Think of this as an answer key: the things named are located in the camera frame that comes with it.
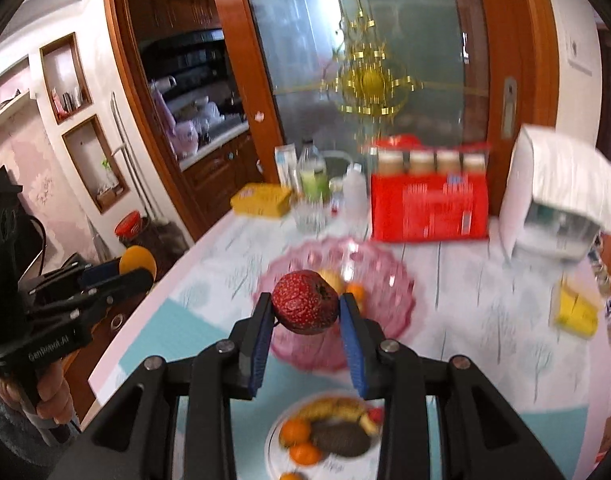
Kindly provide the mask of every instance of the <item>hand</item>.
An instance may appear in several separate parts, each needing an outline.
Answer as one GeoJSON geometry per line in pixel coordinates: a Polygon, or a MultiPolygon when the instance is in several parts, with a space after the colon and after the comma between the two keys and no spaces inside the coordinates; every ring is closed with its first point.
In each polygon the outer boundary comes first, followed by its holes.
{"type": "MultiPolygon", "coordinates": [[[[70,386],[63,377],[61,362],[52,363],[38,381],[38,394],[41,402],[36,414],[44,419],[53,418],[57,424],[67,424],[74,416],[74,402],[70,386]]],[[[21,410],[20,395],[16,384],[7,378],[0,380],[0,398],[10,408],[21,410]]]]}

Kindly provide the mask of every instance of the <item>door frame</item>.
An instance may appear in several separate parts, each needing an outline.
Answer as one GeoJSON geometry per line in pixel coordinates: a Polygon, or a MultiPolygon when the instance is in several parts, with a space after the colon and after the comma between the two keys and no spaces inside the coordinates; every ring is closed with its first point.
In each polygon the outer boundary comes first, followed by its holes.
{"type": "Polygon", "coordinates": [[[150,97],[127,0],[103,0],[114,59],[121,83],[154,168],[192,240],[209,229],[201,208],[178,166],[150,97]]]}
{"type": "MultiPolygon", "coordinates": [[[[559,52],[551,0],[483,0],[483,5],[490,70],[488,188],[490,213],[497,215],[505,193],[512,148],[521,125],[556,124],[559,52]],[[512,136],[501,139],[503,94],[508,76],[517,80],[518,102],[512,136]]],[[[262,132],[255,137],[255,145],[259,156],[262,153],[267,156],[275,146],[282,144],[282,130],[249,0],[216,0],[216,7],[228,51],[236,53],[232,56],[232,67],[244,104],[249,106],[247,109],[262,113],[262,132]]]]}

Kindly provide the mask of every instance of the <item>small potted plant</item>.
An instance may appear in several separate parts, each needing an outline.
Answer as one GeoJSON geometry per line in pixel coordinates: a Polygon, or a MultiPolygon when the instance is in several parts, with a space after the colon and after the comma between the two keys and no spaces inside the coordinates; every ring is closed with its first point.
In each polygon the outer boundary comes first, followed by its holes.
{"type": "Polygon", "coordinates": [[[106,176],[105,183],[98,189],[96,201],[101,206],[101,209],[106,209],[114,203],[116,196],[122,192],[122,189],[120,188],[119,181],[112,170],[112,166],[110,166],[109,160],[104,158],[101,165],[106,171],[106,176]]]}

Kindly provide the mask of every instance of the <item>light blue mat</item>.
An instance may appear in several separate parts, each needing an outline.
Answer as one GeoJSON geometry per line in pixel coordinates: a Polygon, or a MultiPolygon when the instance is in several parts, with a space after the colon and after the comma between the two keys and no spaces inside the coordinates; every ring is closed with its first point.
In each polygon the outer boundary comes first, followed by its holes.
{"type": "MultiPolygon", "coordinates": [[[[149,355],[174,361],[197,354],[206,346],[227,337],[223,330],[194,316],[183,306],[166,300],[152,316],[120,360],[129,375],[149,355]]],[[[329,378],[305,374],[278,361],[272,355],[263,387],[253,402],[232,402],[232,427],[237,469],[242,479],[267,478],[264,462],[266,435],[278,416],[293,403],[325,390],[347,388],[329,378]]],[[[432,479],[441,478],[439,425],[436,407],[428,400],[432,479]]],[[[587,408],[548,413],[524,413],[521,417],[553,457],[565,477],[572,479],[585,432],[587,408]]],[[[184,430],[184,413],[179,416],[184,430]]]]}

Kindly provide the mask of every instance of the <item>trash bin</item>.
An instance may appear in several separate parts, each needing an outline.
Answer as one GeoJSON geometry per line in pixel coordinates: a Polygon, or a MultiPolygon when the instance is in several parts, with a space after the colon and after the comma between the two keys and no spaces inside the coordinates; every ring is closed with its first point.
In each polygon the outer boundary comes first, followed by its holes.
{"type": "Polygon", "coordinates": [[[114,229],[114,234],[127,248],[133,245],[145,247],[156,261],[156,280],[159,281],[172,269],[178,260],[178,254],[169,244],[161,240],[159,229],[149,217],[141,217],[138,211],[132,211],[114,229]]]}

